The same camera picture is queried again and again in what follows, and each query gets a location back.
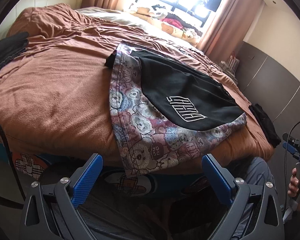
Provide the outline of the black patterned bear pants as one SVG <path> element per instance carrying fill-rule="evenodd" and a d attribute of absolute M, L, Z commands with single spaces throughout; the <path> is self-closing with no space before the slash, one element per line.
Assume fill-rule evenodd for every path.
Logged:
<path fill-rule="evenodd" d="M 121 42 L 106 66 L 111 123 L 128 177 L 205 155 L 247 122 L 221 83 L 163 53 Z"/>

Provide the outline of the patterned bed sheet side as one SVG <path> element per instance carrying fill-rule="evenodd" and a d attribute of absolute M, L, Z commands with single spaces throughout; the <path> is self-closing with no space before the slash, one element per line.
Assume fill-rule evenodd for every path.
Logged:
<path fill-rule="evenodd" d="M 23 200 L 26 199 L 17 172 L 39 179 L 44 172 L 61 172 L 68 177 L 69 196 L 73 205 L 84 202 L 93 185 L 101 177 L 108 184 L 129 197 L 150 196 L 163 194 L 167 191 L 167 176 L 160 174 L 146 174 L 134 178 L 127 178 L 125 172 L 118 167 L 103 167 L 100 155 L 84 162 L 81 159 L 56 156 L 51 154 L 31 155 L 11 152 L 6 137 L 1 138 L 0 157 L 5 156 L 12 170 Z"/>

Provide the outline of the brown bed blanket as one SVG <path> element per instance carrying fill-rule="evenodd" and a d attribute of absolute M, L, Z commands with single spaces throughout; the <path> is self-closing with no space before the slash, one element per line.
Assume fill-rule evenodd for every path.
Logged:
<path fill-rule="evenodd" d="M 26 51 L 0 70 L 0 124 L 10 149 L 88 159 L 102 155 L 121 166 L 109 111 L 106 58 L 122 41 L 169 55 L 220 82 L 247 115 L 247 124 L 212 149 L 221 163 L 248 156 L 269 160 L 274 148 L 227 75 L 191 45 L 141 28 L 90 17 L 64 3 L 24 9 L 8 31 L 26 31 Z"/>

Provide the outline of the pile of clothes by window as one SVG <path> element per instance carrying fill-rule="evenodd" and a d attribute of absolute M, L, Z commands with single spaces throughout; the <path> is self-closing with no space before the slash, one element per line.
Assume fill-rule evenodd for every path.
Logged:
<path fill-rule="evenodd" d="M 192 26 L 189 23 L 186 23 L 179 16 L 172 14 L 166 10 L 165 6 L 160 6 L 159 4 L 151 6 L 153 9 L 153 17 L 161 21 L 167 22 L 170 25 L 173 25 L 179 29 L 193 29 L 198 36 L 202 36 L 202 32 L 199 31 L 196 27 Z"/>

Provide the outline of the striped box on nightstand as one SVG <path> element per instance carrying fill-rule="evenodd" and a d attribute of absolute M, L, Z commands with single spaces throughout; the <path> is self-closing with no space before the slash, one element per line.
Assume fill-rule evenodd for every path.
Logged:
<path fill-rule="evenodd" d="M 236 57 L 236 54 L 234 51 L 231 52 L 229 59 L 227 61 L 228 65 L 228 71 L 232 74 L 235 74 L 237 67 L 239 65 L 239 59 Z"/>

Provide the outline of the pink curtain right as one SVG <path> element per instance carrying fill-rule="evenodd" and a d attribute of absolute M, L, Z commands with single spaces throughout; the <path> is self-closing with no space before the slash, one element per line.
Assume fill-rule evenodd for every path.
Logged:
<path fill-rule="evenodd" d="M 209 17 L 197 49 L 211 61 L 226 61 L 238 50 L 263 0 L 222 0 Z"/>

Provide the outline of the black clothes at bed left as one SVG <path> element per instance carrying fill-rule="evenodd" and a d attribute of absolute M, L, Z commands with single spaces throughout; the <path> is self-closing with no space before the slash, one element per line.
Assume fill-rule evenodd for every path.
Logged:
<path fill-rule="evenodd" d="M 26 51 L 28 32 L 22 32 L 0 40 L 0 70 Z"/>

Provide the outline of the folded black garment on bed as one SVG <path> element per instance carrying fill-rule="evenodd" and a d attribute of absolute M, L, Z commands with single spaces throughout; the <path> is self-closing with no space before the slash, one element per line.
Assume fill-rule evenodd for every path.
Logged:
<path fill-rule="evenodd" d="M 276 148 L 281 143 L 281 139 L 277 135 L 275 127 L 267 113 L 258 103 L 250 105 L 249 109 L 256 118 L 267 141 L 271 144 L 273 148 Z"/>

